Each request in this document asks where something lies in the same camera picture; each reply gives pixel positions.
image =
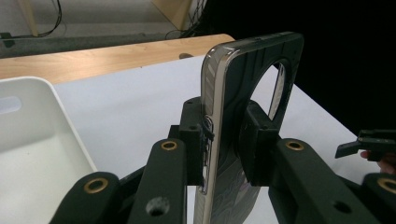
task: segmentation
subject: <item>brass insert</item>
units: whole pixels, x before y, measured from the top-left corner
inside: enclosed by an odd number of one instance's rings
[[[107,185],[108,185],[108,180],[102,177],[98,177],[88,181],[88,183],[84,185],[84,190],[89,194],[94,194],[105,189]]]
[[[379,178],[377,181],[379,186],[381,188],[396,194],[396,180],[394,179],[388,179],[388,178]]]
[[[304,146],[301,145],[299,142],[296,142],[296,141],[289,141],[286,144],[286,147],[288,147],[288,148],[290,148],[292,150],[296,150],[296,151],[300,151],[300,150],[304,149]]]
[[[177,143],[174,141],[166,141],[161,144],[161,148],[167,151],[174,150],[177,148]]]

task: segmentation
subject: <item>dark background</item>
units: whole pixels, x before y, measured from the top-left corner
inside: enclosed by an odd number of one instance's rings
[[[396,11],[385,1],[208,0],[195,35],[304,35],[295,84],[354,134],[396,129]]]

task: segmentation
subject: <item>white table surface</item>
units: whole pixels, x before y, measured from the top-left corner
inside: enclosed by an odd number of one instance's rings
[[[99,171],[122,178],[146,164],[152,145],[167,137],[171,125],[179,124],[183,103],[200,95],[203,58],[159,63],[54,86]],[[252,97],[263,108],[269,102],[275,77],[276,70],[271,68]],[[366,174],[379,171],[374,162],[358,154],[334,158],[337,147],[355,141],[356,136],[297,86],[293,87],[280,135],[305,141],[335,173],[356,183],[361,183]],[[188,223],[192,223],[194,192],[189,187]],[[262,188],[245,223],[259,220],[277,223],[267,188]]]

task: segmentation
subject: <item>smartphone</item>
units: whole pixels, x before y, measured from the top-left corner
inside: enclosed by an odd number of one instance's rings
[[[279,73],[269,118],[280,128],[294,82],[303,36],[293,32],[219,44],[205,56],[201,71],[203,124],[210,133],[204,158],[204,185],[195,193],[194,223],[243,223],[260,187],[252,187],[238,157],[238,135],[248,102],[265,71]]]

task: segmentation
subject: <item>white plastic bin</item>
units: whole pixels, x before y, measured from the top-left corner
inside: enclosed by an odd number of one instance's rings
[[[0,223],[49,223],[96,168],[45,79],[0,79]]]

